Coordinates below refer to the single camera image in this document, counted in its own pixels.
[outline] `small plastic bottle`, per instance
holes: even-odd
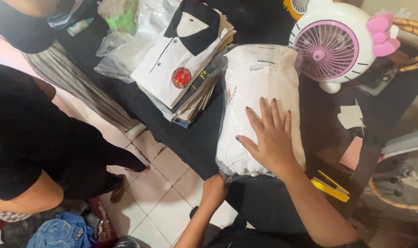
[[[88,28],[94,20],[95,19],[91,17],[91,18],[88,18],[87,20],[79,21],[76,24],[72,25],[71,27],[67,28],[67,32],[69,32],[71,36],[75,36],[78,33],[84,31],[84,29]]]

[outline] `hand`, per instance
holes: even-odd
[[[281,120],[276,99],[272,99],[269,110],[264,98],[260,99],[260,109],[262,120],[249,107],[245,110],[258,137],[258,145],[242,135],[236,138],[256,161],[284,181],[293,173],[302,172],[293,153],[290,110]]]
[[[215,213],[224,202],[224,199],[226,199],[228,191],[229,185],[224,184],[224,178],[221,174],[208,178],[203,183],[203,196],[201,197],[199,209]]]

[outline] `person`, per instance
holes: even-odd
[[[80,99],[105,121],[127,132],[139,124],[85,75],[58,42],[47,17],[70,12],[74,0],[0,0],[0,36],[22,55],[33,71],[50,84]]]
[[[203,183],[200,206],[193,210],[195,213],[174,248],[201,248],[203,245],[208,248],[288,248],[318,245],[367,248],[356,230],[314,187],[296,161],[290,138],[290,111],[281,119],[276,100],[271,101],[269,109],[263,98],[260,99],[260,109],[261,118],[252,109],[247,107],[245,110],[258,137],[258,144],[242,135],[236,138],[262,166],[286,185],[309,237],[270,234],[245,228],[245,221],[238,221],[237,217],[233,226],[224,228],[212,240],[205,240],[208,223],[228,193],[228,185],[224,184],[223,176],[218,174]]]
[[[111,191],[116,203],[124,194],[125,176],[107,172],[106,166],[150,169],[108,143],[95,127],[59,110],[51,102],[55,94],[48,83],[0,65],[0,217]]]

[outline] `table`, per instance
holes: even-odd
[[[206,3],[226,14],[229,22],[235,26],[238,32],[234,36],[234,43],[288,44],[294,20],[283,10],[282,1],[206,0]],[[215,154],[222,116],[222,88],[215,88],[207,109],[189,129],[168,122],[135,83],[126,84],[93,70],[101,60],[95,54],[102,38],[107,35],[108,26],[97,15],[95,8],[88,10],[84,16],[95,18],[88,29],[75,37],[66,32],[58,34],[59,42],[73,55],[78,67],[121,104],[131,117],[142,121],[157,141],[171,148],[203,179],[218,173]],[[376,98],[348,84],[343,84],[338,93],[328,94],[303,75],[300,76],[299,94],[306,173],[312,177],[314,172],[321,169],[350,192],[347,203],[328,198],[344,217],[349,217],[376,168],[380,149],[388,140],[389,131],[418,94],[418,70],[398,74]],[[336,115],[340,112],[340,105],[354,105],[356,98],[367,128],[359,166],[350,179],[348,175],[318,160],[315,154],[330,147],[345,151],[349,146],[349,132],[342,127]],[[227,201],[257,229],[305,233],[283,183],[262,178],[233,183]]]

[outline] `fan grille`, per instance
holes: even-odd
[[[303,73],[324,80],[349,71],[359,50],[354,33],[336,21],[319,21],[307,26],[299,33],[294,45],[304,53]]]
[[[307,5],[310,0],[290,0],[293,10],[298,14],[305,14],[307,12]]]

